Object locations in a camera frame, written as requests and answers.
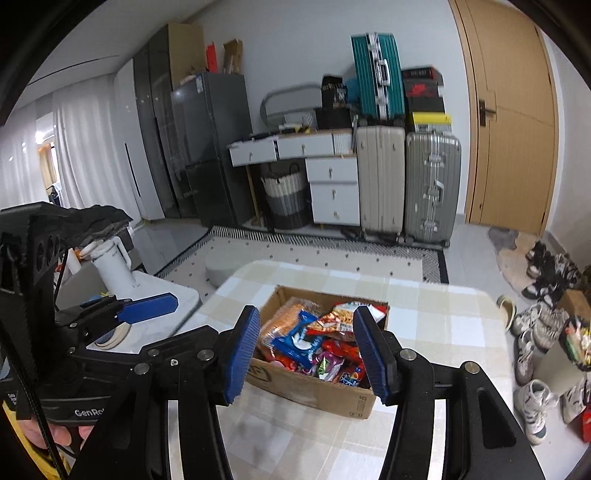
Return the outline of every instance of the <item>ceiling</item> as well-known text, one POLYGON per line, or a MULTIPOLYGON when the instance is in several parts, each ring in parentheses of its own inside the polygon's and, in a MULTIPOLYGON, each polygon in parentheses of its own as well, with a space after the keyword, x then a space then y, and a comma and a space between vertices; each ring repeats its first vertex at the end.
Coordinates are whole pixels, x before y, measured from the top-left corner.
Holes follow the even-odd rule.
POLYGON ((215 0, 107 0, 51 52, 16 108, 72 83, 119 70, 164 24, 215 0))

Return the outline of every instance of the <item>chip bag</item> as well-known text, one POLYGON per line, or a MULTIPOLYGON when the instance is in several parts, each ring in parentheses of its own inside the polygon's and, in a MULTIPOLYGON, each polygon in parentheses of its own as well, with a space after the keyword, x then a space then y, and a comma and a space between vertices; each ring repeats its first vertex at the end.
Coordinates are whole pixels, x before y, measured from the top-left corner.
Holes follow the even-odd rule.
POLYGON ((318 319, 316 316, 302 310, 298 318, 298 324, 289 334, 274 338, 271 346, 273 350, 298 362, 304 369, 311 370, 314 366, 314 355, 324 341, 324 336, 308 334, 308 326, 318 319))
POLYGON ((376 322, 386 316, 386 307, 374 306, 360 301, 340 303, 335 305, 330 313, 313 322, 308 327, 308 335, 327 335, 344 342, 354 342, 353 314, 361 306, 369 308, 376 322))

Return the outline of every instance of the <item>gray refrigerator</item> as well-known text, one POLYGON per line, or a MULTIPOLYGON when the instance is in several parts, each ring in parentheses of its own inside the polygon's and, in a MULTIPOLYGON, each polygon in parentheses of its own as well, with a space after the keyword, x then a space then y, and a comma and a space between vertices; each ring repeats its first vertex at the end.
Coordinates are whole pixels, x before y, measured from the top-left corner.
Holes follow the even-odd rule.
POLYGON ((228 145, 252 133, 244 77, 204 72, 172 91, 180 168, 202 224, 241 225, 254 214, 245 167, 228 145))

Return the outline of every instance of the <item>desk drawer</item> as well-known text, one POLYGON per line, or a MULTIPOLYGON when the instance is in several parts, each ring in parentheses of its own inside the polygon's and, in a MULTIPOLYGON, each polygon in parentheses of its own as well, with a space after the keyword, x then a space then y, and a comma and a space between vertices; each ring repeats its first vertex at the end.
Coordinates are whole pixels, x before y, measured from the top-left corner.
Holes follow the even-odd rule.
POLYGON ((234 167, 276 161, 275 141, 273 138, 264 138, 234 144, 230 146, 230 156, 234 167))
POLYGON ((332 134, 278 138, 277 150, 279 158, 321 157, 335 154, 332 134))
POLYGON ((347 183, 310 185, 315 223, 359 226, 359 186, 347 183))
POLYGON ((306 172, 310 183, 358 182, 357 158, 315 158, 306 159, 306 172))

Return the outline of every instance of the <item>teal suitcase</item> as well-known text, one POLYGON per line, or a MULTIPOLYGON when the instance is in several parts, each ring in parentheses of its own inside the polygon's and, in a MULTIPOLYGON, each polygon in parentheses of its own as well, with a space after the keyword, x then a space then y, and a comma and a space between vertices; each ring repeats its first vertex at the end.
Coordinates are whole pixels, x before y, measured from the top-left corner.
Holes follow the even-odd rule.
POLYGON ((404 116, 402 70, 394 36, 368 33, 351 37, 361 111, 377 120, 404 116))

